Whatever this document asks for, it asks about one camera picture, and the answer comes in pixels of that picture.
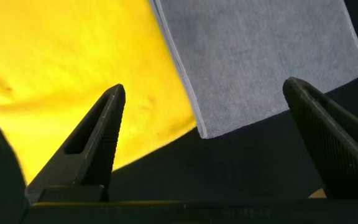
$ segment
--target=gray felt fabric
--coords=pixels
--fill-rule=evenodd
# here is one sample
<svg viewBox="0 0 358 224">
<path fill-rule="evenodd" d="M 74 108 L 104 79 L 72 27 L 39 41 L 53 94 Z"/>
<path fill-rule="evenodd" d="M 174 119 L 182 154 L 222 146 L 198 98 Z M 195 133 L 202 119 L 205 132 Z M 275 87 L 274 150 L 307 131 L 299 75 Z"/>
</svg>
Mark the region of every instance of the gray felt fabric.
<svg viewBox="0 0 358 224">
<path fill-rule="evenodd" d="M 289 76 L 323 92 L 358 77 L 343 0 L 151 1 L 202 138 L 287 110 Z"/>
</svg>

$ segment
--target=dark surface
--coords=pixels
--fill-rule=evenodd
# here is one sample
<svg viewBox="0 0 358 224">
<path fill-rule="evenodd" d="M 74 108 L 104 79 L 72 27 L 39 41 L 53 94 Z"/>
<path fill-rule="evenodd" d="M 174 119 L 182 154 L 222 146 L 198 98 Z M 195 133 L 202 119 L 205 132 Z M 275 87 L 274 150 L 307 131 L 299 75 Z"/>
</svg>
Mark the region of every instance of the dark surface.
<svg viewBox="0 0 358 224">
<path fill-rule="evenodd" d="M 358 34 L 358 0 L 346 2 Z M 329 96 L 358 117 L 358 79 Z M 24 181 L 11 148 L 3 139 L 0 144 L 4 223 L 24 211 Z M 114 172 L 109 190 L 113 200 L 248 200 L 304 198 L 320 187 L 294 121 L 285 112 L 216 139 L 201 140 L 194 129 Z"/>
<path fill-rule="evenodd" d="M 36 203 L 23 223 L 358 223 L 358 201 Z"/>
</svg>

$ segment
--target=yellow fabric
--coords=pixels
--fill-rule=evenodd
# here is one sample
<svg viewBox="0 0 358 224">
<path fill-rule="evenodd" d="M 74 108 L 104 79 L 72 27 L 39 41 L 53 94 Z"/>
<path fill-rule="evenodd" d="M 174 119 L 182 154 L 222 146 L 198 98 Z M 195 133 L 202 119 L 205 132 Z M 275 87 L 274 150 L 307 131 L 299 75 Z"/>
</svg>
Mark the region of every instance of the yellow fabric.
<svg viewBox="0 0 358 224">
<path fill-rule="evenodd" d="M 114 169 L 195 127 L 148 0 L 0 0 L 0 128 L 27 183 L 117 83 Z"/>
</svg>

